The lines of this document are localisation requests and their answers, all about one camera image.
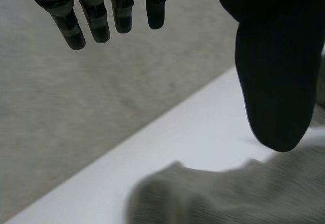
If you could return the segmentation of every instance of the white table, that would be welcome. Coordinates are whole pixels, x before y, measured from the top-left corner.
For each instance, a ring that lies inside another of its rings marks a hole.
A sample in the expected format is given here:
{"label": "white table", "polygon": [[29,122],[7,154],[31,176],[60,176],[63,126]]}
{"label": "white table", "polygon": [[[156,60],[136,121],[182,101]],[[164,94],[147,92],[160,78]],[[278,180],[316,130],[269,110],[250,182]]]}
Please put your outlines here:
{"label": "white table", "polygon": [[[305,141],[324,136],[324,130],[309,130]],[[237,74],[231,69],[7,224],[120,224],[134,184],[174,160],[219,171],[271,154],[250,130]]]}

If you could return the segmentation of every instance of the black rubber finger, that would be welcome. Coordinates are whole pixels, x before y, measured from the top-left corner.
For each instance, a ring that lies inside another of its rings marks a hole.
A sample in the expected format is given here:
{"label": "black rubber finger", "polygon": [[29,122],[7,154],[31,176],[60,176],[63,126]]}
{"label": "black rubber finger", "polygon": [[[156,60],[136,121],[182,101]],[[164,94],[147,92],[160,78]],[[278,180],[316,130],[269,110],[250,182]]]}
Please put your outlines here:
{"label": "black rubber finger", "polygon": [[104,0],[79,0],[79,2],[94,40],[97,43],[107,42],[110,39],[110,30]]}
{"label": "black rubber finger", "polygon": [[110,29],[107,23],[107,11],[104,3],[89,5],[79,0],[88,22],[91,34],[97,43],[105,43],[110,39]]}
{"label": "black rubber finger", "polygon": [[86,41],[73,9],[66,16],[51,16],[71,49],[80,50],[85,47]]}
{"label": "black rubber finger", "polygon": [[167,0],[146,0],[148,24],[151,29],[159,29],[165,21],[165,2]]}
{"label": "black rubber finger", "polygon": [[236,66],[250,126],[264,145],[294,149],[316,99],[324,46],[325,0],[296,0],[260,20],[240,23]]}
{"label": "black rubber finger", "polygon": [[112,0],[113,16],[116,30],[125,34],[132,29],[133,0]]}

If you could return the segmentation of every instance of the floor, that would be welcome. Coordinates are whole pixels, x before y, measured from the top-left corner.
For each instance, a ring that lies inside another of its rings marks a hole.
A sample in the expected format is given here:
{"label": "floor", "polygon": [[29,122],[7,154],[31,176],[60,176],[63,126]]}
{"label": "floor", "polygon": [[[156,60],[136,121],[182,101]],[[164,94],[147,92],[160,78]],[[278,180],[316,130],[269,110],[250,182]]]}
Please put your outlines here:
{"label": "floor", "polygon": [[218,0],[168,0],[160,30],[135,0],[127,35],[109,12],[106,44],[75,10],[81,51],[33,0],[0,0],[0,223],[234,63],[237,24]]}
{"label": "floor", "polygon": [[[189,168],[224,171],[250,158],[264,161],[272,153],[251,132],[237,73],[230,69],[6,224],[134,224],[125,219],[127,202],[148,174],[175,161]],[[149,203],[156,192],[150,192]],[[182,203],[177,203],[177,210],[184,210]],[[225,223],[209,220],[150,219],[142,224]]]}

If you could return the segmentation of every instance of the gray fabric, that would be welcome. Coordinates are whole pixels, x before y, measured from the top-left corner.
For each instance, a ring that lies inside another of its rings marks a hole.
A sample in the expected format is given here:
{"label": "gray fabric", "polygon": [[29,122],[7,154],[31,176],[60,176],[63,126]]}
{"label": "gray fabric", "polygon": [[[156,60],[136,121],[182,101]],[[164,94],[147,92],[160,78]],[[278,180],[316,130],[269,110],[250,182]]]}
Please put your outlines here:
{"label": "gray fabric", "polygon": [[324,224],[325,146],[226,172],[174,163],[135,188],[127,217],[132,224]]}
{"label": "gray fabric", "polygon": [[313,117],[310,122],[310,127],[319,127],[325,125],[325,107],[318,104],[315,105]]}

